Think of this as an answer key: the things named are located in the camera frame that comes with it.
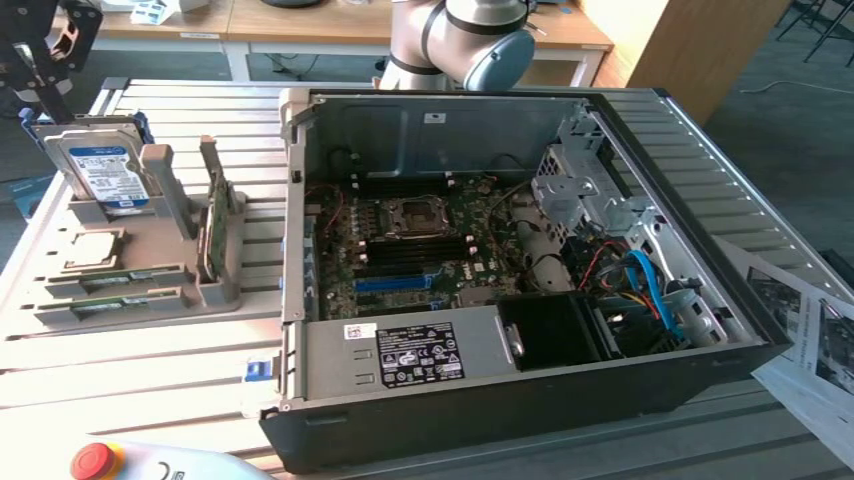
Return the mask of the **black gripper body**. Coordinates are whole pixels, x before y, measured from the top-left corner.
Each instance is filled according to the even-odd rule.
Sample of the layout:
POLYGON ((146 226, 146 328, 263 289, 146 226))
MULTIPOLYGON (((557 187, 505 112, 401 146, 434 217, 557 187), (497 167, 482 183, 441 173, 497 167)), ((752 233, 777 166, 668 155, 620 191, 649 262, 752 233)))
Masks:
POLYGON ((2 55, 10 56, 18 44, 29 47, 46 40, 51 32, 59 0, 2 2, 2 55))

